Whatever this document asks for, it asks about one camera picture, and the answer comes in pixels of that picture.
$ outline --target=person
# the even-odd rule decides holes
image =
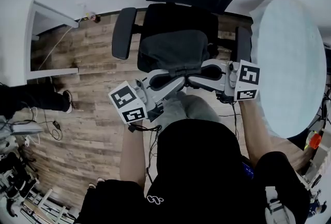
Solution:
[[[71,93],[56,92],[51,79],[43,84],[28,84],[23,86],[8,87],[0,85],[0,96],[3,99],[0,104],[0,115],[7,120],[11,119],[16,111],[23,108],[37,107],[46,110],[72,111]]]
[[[162,126],[157,142],[158,175],[146,198],[143,134],[126,129],[121,180],[106,180],[89,188],[75,223],[110,219],[266,223],[269,186],[275,187],[277,199],[293,213],[295,223],[304,223],[308,191],[286,155],[273,151],[256,103],[247,100],[239,105],[254,168],[252,180],[245,174],[239,143],[231,130],[202,98],[178,92],[163,102],[164,113],[156,119]]]
[[[315,216],[316,214],[321,214],[326,211],[327,205],[326,201],[321,205],[319,201],[319,196],[321,195],[322,191],[319,189],[315,196],[310,193],[310,206],[309,206],[309,214],[308,218]]]

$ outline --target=sneaker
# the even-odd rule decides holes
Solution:
[[[37,180],[33,179],[30,183],[26,184],[24,188],[20,190],[21,197],[25,198],[36,183]]]
[[[14,186],[17,190],[22,190],[26,184],[26,181],[24,179],[17,179],[14,182]]]
[[[63,92],[63,97],[66,98],[70,103],[69,109],[66,111],[67,114],[70,114],[72,112],[72,96],[70,91],[65,90]]]
[[[14,185],[12,185],[7,189],[7,197],[13,198],[14,196],[17,195],[18,192],[19,191],[14,187]]]

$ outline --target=white tabletop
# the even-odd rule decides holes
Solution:
[[[0,81],[9,86],[26,84],[26,50],[33,0],[20,0],[0,10]]]
[[[293,137],[309,126],[322,101],[322,37],[295,0],[265,0],[251,15],[251,58],[261,68],[258,105],[271,135]]]

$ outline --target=black pants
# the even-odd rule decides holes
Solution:
[[[66,112],[70,102],[54,91],[52,84],[31,84],[18,87],[0,85],[0,115],[11,119],[16,111],[37,107]]]
[[[14,152],[8,154],[7,158],[0,160],[0,173],[5,173],[11,169],[17,171],[18,177],[25,181],[30,180],[30,176],[26,173],[21,161]]]

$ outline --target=cable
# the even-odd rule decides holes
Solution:
[[[146,168],[146,175],[148,176],[151,183],[153,183],[153,180],[152,180],[152,177],[149,174],[149,169],[151,168],[152,157],[156,157],[155,153],[153,154],[152,151],[153,151],[154,147],[157,145],[157,139],[158,139],[158,136],[159,136],[159,131],[161,129],[162,129],[162,126],[160,126],[160,125],[158,125],[156,127],[152,127],[152,128],[146,128],[144,126],[140,126],[140,125],[136,125],[136,124],[130,124],[129,125],[129,130],[131,132],[134,132],[135,130],[138,130],[138,131],[151,131],[151,137],[149,138],[148,166]],[[151,145],[153,132],[156,132],[156,134],[155,134],[155,140]]]
[[[47,57],[44,59],[44,61],[41,63],[41,65],[39,66],[38,70],[43,66],[43,64],[46,62],[47,58],[51,55],[51,53],[53,52],[53,50],[56,48],[56,46],[62,41],[62,39],[66,36],[67,33],[69,33],[69,31],[73,29],[73,27],[70,27],[60,38],[60,40],[55,44],[55,46],[52,48],[52,50],[48,53]]]
[[[228,117],[228,116],[234,116],[234,114],[229,114],[229,115],[219,115],[221,117]]]
[[[27,125],[27,124],[29,124],[29,123],[31,123],[31,122],[34,122],[34,116],[35,116],[35,115],[34,115],[32,109],[30,108],[30,106],[29,106],[26,102],[21,101],[21,103],[26,104],[26,106],[30,109],[30,111],[31,111],[31,113],[32,113],[32,118],[31,118],[30,120],[14,121],[13,123],[10,123],[9,120],[6,121],[6,122],[2,122],[2,121],[0,121],[0,124],[4,124],[4,125],[0,128],[0,130],[4,129],[4,127],[5,127],[6,125],[10,125],[10,126],[14,126],[14,125]]]
[[[55,126],[56,129],[58,129],[60,132],[61,132],[61,135],[60,133],[56,130],[56,129],[53,129],[52,132],[50,131],[49,127],[48,127],[48,124],[50,121],[47,121],[47,118],[46,118],[46,112],[45,112],[45,109],[43,109],[43,114],[45,116],[45,123],[46,126],[47,126],[47,130],[48,130],[48,133],[52,136],[53,139],[57,140],[57,141],[60,141],[62,138],[63,138],[63,133],[62,133],[62,130],[59,126],[59,124],[54,120],[52,123],[53,125]]]
[[[35,122],[37,122],[37,116],[38,116],[38,108],[37,107],[35,107],[36,108],[36,117],[35,117]],[[32,135],[27,135],[27,137],[35,144],[35,145],[40,145],[40,136],[39,136],[39,133],[37,134],[37,136],[38,136],[38,143],[36,143],[33,139],[32,139],[32,137],[31,137]]]
[[[232,109],[233,109],[233,112],[234,112],[234,127],[235,127],[235,137],[237,140],[239,140],[239,132],[238,132],[238,129],[237,129],[237,114],[236,114],[236,110],[234,109],[234,105],[235,103],[231,103],[231,106],[232,106]]]

